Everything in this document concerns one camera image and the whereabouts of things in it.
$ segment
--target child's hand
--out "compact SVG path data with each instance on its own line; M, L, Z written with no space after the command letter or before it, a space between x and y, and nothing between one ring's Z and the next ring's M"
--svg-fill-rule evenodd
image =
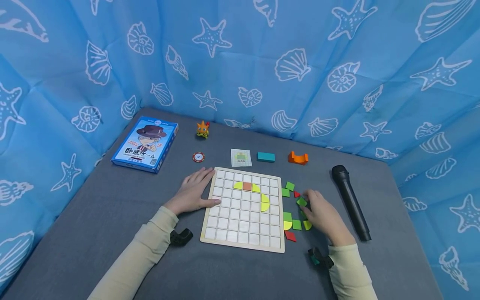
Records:
M220 204L219 199L201 198L205 187L215 174L212 168L201 168L195 173L185 177L179 191L172 199L165 203L164 207L168 208L177 216L181 213L192 212L203 207L212 207Z
M318 230L323 232L334 246L346 246L356 243L338 211L320 194L319 191L306 190L303 193L305 200L310 201L310 209L300 208L308 220Z

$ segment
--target wooden puzzle board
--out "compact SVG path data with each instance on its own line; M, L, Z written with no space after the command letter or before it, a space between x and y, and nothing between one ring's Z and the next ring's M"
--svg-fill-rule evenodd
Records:
M200 241L285 253L280 177L215 167Z

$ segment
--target man with hat illustration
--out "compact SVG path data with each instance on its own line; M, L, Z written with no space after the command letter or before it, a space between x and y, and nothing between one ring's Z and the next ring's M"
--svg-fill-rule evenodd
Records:
M145 127L137 130L137 133L138 141L141 144L137 149L140 150L141 155L147 152L147 150L155 152L155 143L162 137L167 136L167 134L163 132L163 127L156 125L145 125Z

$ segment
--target gray table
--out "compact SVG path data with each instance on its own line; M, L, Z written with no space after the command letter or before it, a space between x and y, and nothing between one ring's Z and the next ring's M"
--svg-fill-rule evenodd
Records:
M159 174L112 165L109 161L140 115L180 124L180 131ZM230 149L250 149L251 172L280 176L297 189L318 189L353 230L329 170L342 164L371 230L372 241L360 242L379 299L441 299L439 289L403 206L392 174L383 162L311 145L211 124L208 140L195 136L198 120L143 109L107 152L83 187L34 250L4 300L84 300L141 224L178 189L182 179L202 166L230 167ZM308 153L301 166L288 153ZM205 161L192 161L201 151ZM257 162L257 151L275 153L276 162ZM204 192L207 196L210 186ZM293 198L286 211L299 217ZM180 217L177 232L189 228L193 239L170 247L142 283L136 299L335 299L328 272L314 268L306 251L326 249L317 230L296 231L285 254L225 247L199 241L204 210Z

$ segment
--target microphone head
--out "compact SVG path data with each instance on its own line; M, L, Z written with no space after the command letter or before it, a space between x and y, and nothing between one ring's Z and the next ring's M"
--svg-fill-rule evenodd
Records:
M332 177L334 181L350 180L347 169L343 165L332 168Z

